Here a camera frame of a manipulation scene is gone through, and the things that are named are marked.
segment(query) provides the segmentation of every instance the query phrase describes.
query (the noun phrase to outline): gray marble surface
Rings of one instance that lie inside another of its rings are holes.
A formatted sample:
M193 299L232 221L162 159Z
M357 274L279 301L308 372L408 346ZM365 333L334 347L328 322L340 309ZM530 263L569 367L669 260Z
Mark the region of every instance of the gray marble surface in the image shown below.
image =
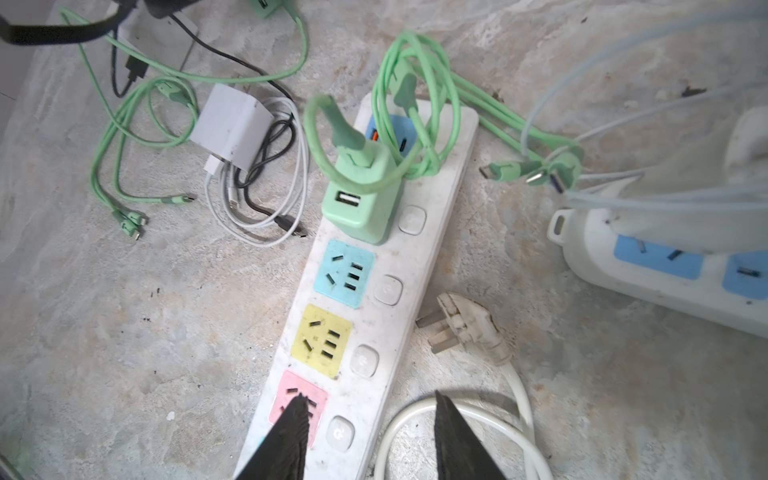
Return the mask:
M310 56L284 84L300 108L326 91L353 118L404 28L439 40L455 71L524 114L589 54L729 2L296 3ZM101 0L61 5L89 18L105 10ZM261 21L244 0L204 0L190 17L204 40L268 71L298 56L299 35L282 12ZM537 124L578 134L677 98L687 85L765 77L766 33L765 23L751 22L645 45L593 68ZM86 49L108 89L107 45ZM201 48L187 70L246 73ZM196 89L204 101L210 85ZM260 86L252 93L273 94ZM587 145L586 166L657 163L766 100L765 91L738 94L613 131ZM172 126L187 122L180 108L162 111ZM0 147L0 452L28 480L228 478L312 237L255 250L227 237L198 201L147 207L146 235L128 240L88 189L105 122L76 48L39 48ZM143 108L134 125L157 136ZM489 183L477 173L509 155L480 132L422 311L446 290L491 310L514 346L538 444L556 478L765 478L768 340L579 280L545 236L560 206L556 194ZM193 144L158 151L129 143L124 185L199 196L204 158ZM289 161L270 166L258 199L274 202L291 169ZM326 183L313 167L303 220L310 231ZM509 404L500 373L461 350L433 356L428 334L412 337L387 419L434 389ZM431 431L428 418L406 427L390 456L390 478L435 478ZM478 434L510 478L523 478L516 447L493 432Z

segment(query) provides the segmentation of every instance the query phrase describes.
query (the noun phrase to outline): power strip with colored sockets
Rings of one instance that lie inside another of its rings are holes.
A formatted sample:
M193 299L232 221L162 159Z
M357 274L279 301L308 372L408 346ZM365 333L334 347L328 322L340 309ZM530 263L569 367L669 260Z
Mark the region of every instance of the power strip with colored sockets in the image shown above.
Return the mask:
M355 128L375 136L370 94ZM403 149L413 141L405 120ZM419 101L427 122L429 103ZM406 181L387 241L373 246L320 223L275 359L261 392L235 477L283 408L299 393L310 401L305 477L363 478L376 443L382 411L435 265L462 182L478 115L462 108L458 140L439 173ZM437 148L448 141L452 110L440 115Z
M601 194L615 197L634 178ZM619 235L611 210L558 210L547 236L589 283L768 338L768 251L700 255Z

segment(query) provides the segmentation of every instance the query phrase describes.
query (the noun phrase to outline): green charger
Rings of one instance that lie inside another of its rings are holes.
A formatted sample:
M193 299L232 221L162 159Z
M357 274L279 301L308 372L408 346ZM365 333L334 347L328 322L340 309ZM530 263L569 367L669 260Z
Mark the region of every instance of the green charger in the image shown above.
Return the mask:
M360 184L372 184L390 175L395 158L387 146L367 139L344 119L332 97L320 107L333 128L332 143L339 154L336 170ZM323 216L342 232L363 242L386 242L402 192L402 180L371 194L358 194L330 182L323 198Z

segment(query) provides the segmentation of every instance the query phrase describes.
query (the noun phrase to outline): floor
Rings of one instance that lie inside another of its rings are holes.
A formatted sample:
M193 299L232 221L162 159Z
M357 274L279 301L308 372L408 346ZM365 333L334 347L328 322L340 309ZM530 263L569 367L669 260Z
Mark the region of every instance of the floor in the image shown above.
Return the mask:
M54 0L29 0L0 2L0 15L15 25L44 24ZM0 43L0 137L11 119L16 99L22 93L27 69L32 62L34 47L19 47Z
M310 56L284 83L300 107L326 91L352 118L394 36L412 28L440 41L455 71L525 113L590 53L665 19L730 3L297 0ZM61 5L89 18L105 9L102 0ZM246 2L229 0L201 2L190 17L203 39L268 71L296 60L300 40L282 12L261 21ZM107 87L106 44L86 50ZM657 41L593 68L537 123L578 134L678 97L686 86L765 77L765 51L768 31L758 22ZM187 68L244 73L200 48ZM254 250L226 237L193 202L149 206L146 235L128 240L88 189L106 116L76 48L39 48L22 83L0 146L0 452L27 480L229 478L312 237ZM210 86L196 89L203 102ZM587 145L587 166L658 162L766 101L765 91L748 92L626 126ZM140 111L134 130L151 136L151 119ZM163 112L173 126L187 121L182 110ZM200 194L200 148L129 143L126 155L127 190ZM491 310L515 349L555 478L764 478L768 340L578 279L545 235L558 196L477 173L508 155L480 132L422 311L446 290ZM106 185L111 168L108 161ZM260 192L269 204L272 185L289 173L267 173ZM313 169L309 231L325 186ZM486 400L509 395L498 372L463 351L434 356L427 333L416 331L386 421L437 388ZM431 428L420 422L399 437L390 478L435 478ZM519 451L491 432L480 435L505 474L523 478Z

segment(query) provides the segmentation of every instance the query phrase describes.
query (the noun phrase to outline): usb port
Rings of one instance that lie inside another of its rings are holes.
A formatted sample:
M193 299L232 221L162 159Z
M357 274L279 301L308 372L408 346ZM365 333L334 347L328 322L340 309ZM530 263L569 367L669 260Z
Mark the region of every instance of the usb port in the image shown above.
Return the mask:
M352 205L357 207L360 205L360 197L354 194L346 194L342 191L336 192L336 201L343 204Z

